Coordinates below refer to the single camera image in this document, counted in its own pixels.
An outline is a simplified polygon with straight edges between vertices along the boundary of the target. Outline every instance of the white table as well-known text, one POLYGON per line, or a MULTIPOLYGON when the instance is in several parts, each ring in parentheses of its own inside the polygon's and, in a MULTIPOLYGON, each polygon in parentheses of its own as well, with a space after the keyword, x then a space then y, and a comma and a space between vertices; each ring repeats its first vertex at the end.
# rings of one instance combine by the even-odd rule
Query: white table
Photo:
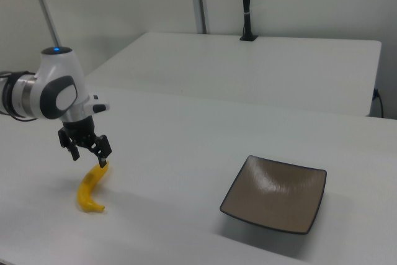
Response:
POLYGON ((16 265, 393 264, 397 122, 112 88, 96 132, 114 152, 94 194, 75 196, 96 162, 73 162, 58 120, 0 117, 0 258, 16 265), (248 155, 325 169, 308 235, 219 211, 248 155))
POLYGON ((87 77, 101 86, 368 115, 380 42, 144 34, 87 77))

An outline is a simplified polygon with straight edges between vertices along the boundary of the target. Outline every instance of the square plate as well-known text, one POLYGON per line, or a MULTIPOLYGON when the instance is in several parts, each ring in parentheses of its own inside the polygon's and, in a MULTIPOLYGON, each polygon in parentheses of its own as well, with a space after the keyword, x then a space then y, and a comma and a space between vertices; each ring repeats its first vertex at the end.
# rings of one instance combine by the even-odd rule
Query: square plate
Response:
POLYGON ((325 170, 248 156, 220 210, 265 228, 307 234, 323 198, 325 170))

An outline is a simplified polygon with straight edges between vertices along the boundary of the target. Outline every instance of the yellow banana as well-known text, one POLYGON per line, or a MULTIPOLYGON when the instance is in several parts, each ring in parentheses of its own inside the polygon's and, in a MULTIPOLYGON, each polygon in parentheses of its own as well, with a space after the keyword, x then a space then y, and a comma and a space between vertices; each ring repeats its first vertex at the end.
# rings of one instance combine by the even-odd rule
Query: yellow banana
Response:
POLYGON ((109 162, 106 162, 106 165, 103 168, 97 164, 86 174, 83 181, 81 181, 77 191, 77 202, 85 212, 104 211, 105 206, 95 203, 95 201, 91 198, 91 191, 106 173, 108 167, 109 162))

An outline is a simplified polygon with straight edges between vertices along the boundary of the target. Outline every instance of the black cable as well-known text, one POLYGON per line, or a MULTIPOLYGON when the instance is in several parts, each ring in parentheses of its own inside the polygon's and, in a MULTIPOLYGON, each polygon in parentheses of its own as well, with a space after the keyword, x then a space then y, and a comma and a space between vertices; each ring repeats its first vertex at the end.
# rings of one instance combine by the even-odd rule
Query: black cable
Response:
POLYGON ((383 103, 382 103, 382 98, 380 97, 379 91, 378 91, 378 97, 379 97, 379 102, 380 102, 381 116, 382 116, 382 118, 384 118, 384 116, 383 116, 383 103))
POLYGON ((383 115, 383 103, 382 103, 382 98, 380 97, 379 89, 374 89, 372 100, 374 101, 377 97, 379 97, 381 117, 385 118, 385 116, 383 115))

